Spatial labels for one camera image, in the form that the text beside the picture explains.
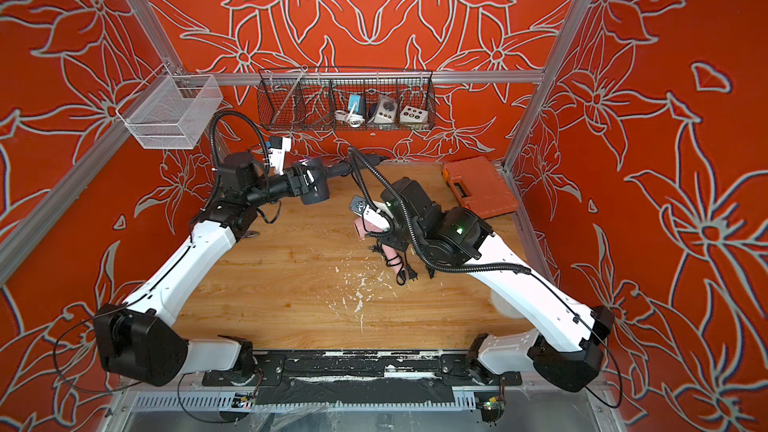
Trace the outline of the pink hair dryer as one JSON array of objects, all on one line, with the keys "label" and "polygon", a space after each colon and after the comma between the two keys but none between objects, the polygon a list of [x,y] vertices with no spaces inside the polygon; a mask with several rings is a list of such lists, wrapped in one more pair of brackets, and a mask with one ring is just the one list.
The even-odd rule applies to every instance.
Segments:
[{"label": "pink hair dryer", "polygon": [[370,249],[373,252],[378,253],[385,261],[385,265],[394,272],[396,283],[399,286],[404,286],[408,279],[408,275],[405,261],[400,253],[383,243],[382,232],[364,232],[359,217],[355,219],[354,227],[361,239],[373,238],[375,240],[375,244],[372,245]]}]

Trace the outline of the black hair dryer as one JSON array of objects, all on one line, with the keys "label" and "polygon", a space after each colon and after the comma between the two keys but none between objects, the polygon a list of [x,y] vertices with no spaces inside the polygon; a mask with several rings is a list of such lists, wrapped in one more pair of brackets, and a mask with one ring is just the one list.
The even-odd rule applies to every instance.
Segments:
[{"label": "black hair dryer", "polygon": [[335,177],[349,176],[353,171],[353,160],[345,159],[326,166],[319,157],[304,159],[293,164],[299,173],[304,190],[300,199],[304,205],[313,205],[330,198],[328,180]]}]

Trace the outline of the dark green hair dryer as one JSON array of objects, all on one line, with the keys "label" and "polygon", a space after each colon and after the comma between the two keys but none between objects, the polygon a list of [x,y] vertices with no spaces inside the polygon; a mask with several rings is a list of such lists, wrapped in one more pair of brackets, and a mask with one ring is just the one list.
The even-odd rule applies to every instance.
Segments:
[{"label": "dark green hair dryer", "polygon": [[434,279],[435,275],[436,275],[436,270],[434,269],[434,267],[428,261],[425,261],[424,265],[425,265],[425,270],[427,271],[427,273],[429,275],[429,278],[430,279]]}]

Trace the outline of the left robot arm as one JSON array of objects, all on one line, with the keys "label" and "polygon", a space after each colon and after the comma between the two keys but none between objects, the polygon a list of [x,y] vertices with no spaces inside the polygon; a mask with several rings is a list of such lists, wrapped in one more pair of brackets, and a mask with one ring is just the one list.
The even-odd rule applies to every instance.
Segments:
[{"label": "left robot arm", "polygon": [[252,343],[244,338],[182,338],[173,328],[180,312],[218,260],[266,217],[267,204],[299,198],[306,204],[328,197],[327,180],[338,175],[312,158],[285,165],[287,139],[257,135],[263,158],[249,152],[222,157],[210,146],[214,185],[193,218],[182,245],[146,282],[119,304],[107,303],[81,320],[95,335],[103,370],[132,384],[163,386],[199,372],[222,372],[235,383],[257,373]]}]

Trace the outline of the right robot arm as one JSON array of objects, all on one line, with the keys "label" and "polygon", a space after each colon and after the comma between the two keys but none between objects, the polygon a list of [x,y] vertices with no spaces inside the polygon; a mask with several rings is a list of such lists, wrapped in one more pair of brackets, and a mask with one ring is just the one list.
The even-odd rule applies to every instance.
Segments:
[{"label": "right robot arm", "polygon": [[521,259],[474,212],[443,211],[420,184],[390,182],[375,156],[348,151],[351,174],[363,194],[360,218],[381,244],[412,248],[430,272],[468,274],[521,313],[533,331],[479,338],[474,362],[501,376],[534,371],[568,391],[589,390],[603,362],[617,360],[607,345],[615,321],[605,306],[589,307],[558,289]]}]

